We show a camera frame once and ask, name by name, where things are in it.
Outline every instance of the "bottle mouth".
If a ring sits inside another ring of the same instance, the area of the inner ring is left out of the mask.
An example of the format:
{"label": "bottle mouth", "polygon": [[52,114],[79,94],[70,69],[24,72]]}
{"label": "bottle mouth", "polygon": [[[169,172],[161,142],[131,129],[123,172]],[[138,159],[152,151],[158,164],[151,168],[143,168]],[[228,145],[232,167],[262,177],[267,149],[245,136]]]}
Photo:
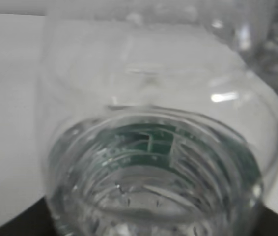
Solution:
{"label": "bottle mouth", "polygon": [[70,169],[56,178],[70,192],[67,208],[81,209],[78,218],[217,227],[262,199],[262,175],[247,143],[208,117],[128,110],[73,130],[79,138],[69,142],[71,163],[64,158],[50,168]]}

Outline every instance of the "black table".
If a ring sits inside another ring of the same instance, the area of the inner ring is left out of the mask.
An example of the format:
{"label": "black table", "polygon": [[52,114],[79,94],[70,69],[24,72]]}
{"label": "black table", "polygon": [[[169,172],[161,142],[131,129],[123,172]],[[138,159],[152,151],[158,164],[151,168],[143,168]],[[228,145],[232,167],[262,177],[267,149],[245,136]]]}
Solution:
{"label": "black table", "polygon": [[[2,226],[0,236],[57,236],[45,200]],[[264,208],[252,236],[278,236],[278,215]]]}

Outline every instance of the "dark surface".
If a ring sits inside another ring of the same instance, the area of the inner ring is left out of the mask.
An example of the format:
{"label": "dark surface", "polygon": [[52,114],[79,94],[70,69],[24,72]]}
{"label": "dark surface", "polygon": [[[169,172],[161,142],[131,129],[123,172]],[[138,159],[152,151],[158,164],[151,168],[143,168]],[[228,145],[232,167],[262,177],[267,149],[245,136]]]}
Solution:
{"label": "dark surface", "polygon": [[[45,200],[2,226],[0,236],[56,236]],[[252,236],[278,236],[278,215],[265,208]]]}

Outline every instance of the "clear plastic bottle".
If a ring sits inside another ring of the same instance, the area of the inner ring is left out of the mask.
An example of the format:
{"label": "clear plastic bottle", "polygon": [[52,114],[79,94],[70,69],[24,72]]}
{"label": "clear plastic bottle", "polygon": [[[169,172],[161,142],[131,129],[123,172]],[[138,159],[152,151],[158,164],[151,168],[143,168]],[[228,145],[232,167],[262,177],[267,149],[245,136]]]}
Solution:
{"label": "clear plastic bottle", "polygon": [[37,137],[62,236],[245,236],[278,171],[278,0],[57,0]]}

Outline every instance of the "white background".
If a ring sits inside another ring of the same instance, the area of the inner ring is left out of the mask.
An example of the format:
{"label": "white background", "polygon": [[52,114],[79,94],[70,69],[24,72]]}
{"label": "white background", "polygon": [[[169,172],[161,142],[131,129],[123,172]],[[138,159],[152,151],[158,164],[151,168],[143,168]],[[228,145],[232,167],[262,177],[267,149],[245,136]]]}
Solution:
{"label": "white background", "polygon": [[0,0],[0,13],[43,15],[51,0]]}

